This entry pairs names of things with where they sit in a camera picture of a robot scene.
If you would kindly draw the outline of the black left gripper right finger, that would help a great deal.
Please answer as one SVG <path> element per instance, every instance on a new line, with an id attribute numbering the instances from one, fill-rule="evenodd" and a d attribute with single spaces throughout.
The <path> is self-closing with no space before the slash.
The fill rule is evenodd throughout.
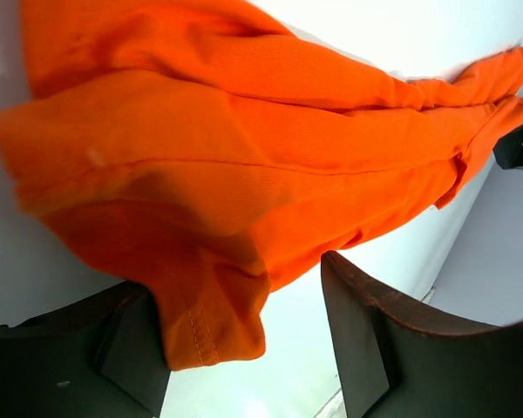
<path id="1" fill-rule="evenodd" d="M 440 311 L 335 252 L 321 275 L 347 416 L 523 417 L 523 321 Z"/>

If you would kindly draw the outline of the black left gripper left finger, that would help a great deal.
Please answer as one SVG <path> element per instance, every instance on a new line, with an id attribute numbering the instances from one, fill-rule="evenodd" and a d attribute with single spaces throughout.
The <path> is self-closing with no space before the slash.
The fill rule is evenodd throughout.
<path id="1" fill-rule="evenodd" d="M 154 299 L 129 281 L 0 326 L 0 417 L 158 417 L 170 373 Z"/>

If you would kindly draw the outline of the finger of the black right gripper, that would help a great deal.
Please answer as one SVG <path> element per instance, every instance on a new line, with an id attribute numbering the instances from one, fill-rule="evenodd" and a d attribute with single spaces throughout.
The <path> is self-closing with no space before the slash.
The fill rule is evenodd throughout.
<path id="1" fill-rule="evenodd" d="M 501 169 L 523 171 L 523 125 L 502 137 L 494 146 L 493 154 Z"/>

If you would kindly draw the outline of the orange t shirt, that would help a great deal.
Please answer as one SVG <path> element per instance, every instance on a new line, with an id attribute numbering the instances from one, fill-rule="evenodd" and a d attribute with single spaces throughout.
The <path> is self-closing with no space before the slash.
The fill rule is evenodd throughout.
<path id="1" fill-rule="evenodd" d="M 156 300 L 175 371 L 265 351 L 271 292 L 448 205 L 523 125 L 523 46 L 402 81 L 246 1 L 23 1 L 21 209 Z"/>

